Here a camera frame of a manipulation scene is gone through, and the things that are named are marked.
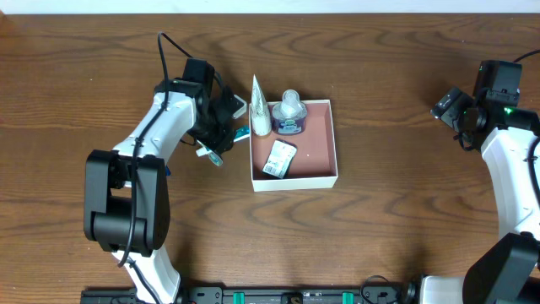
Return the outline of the white floral lotion tube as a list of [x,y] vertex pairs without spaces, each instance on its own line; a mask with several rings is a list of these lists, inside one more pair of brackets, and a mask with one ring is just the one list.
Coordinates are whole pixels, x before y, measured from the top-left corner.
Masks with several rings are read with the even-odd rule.
[[256,75],[253,75],[251,90],[251,126],[257,136],[267,136],[272,130],[269,108]]

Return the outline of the green white soap packet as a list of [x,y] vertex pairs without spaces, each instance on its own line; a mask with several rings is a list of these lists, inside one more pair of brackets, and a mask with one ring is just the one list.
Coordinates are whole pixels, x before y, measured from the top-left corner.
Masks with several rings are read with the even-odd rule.
[[275,140],[262,172],[279,179],[284,179],[292,159],[298,149],[282,140]]

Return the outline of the clear blue sanitizer bottle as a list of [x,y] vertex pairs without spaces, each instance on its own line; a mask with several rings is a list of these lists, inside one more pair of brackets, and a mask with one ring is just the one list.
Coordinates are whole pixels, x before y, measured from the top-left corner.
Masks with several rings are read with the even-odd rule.
[[295,135],[305,130],[308,111],[295,90],[286,90],[282,100],[272,108],[273,131],[280,135]]

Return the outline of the small toothpaste tube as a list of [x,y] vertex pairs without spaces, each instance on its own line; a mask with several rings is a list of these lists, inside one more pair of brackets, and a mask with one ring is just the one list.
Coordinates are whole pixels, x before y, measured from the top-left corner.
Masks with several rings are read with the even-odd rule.
[[241,128],[238,128],[236,131],[235,131],[235,138],[234,138],[234,142],[240,142],[241,140],[244,140],[246,138],[249,138],[250,137],[250,128],[248,125],[245,125]]

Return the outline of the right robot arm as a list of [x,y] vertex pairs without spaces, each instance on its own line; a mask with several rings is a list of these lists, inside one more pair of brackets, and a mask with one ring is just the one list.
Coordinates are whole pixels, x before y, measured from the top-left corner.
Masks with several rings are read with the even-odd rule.
[[539,116],[519,108],[522,66],[481,62],[472,95],[454,87],[431,110],[465,151],[480,153],[493,184],[499,240],[463,277],[425,276],[405,303],[537,303]]

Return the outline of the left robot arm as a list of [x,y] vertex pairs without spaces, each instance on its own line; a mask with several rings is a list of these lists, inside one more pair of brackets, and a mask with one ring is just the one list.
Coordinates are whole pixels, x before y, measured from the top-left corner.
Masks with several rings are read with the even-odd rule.
[[196,58],[181,77],[154,89],[150,110],[111,150],[93,150],[85,164],[84,234],[113,254],[130,275],[128,290],[84,290],[83,303],[186,303],[188,293],[165,248],[170,226],[167,163],[185,134],[215,164],[233,147],[233,120],[245,104],[213,66]]

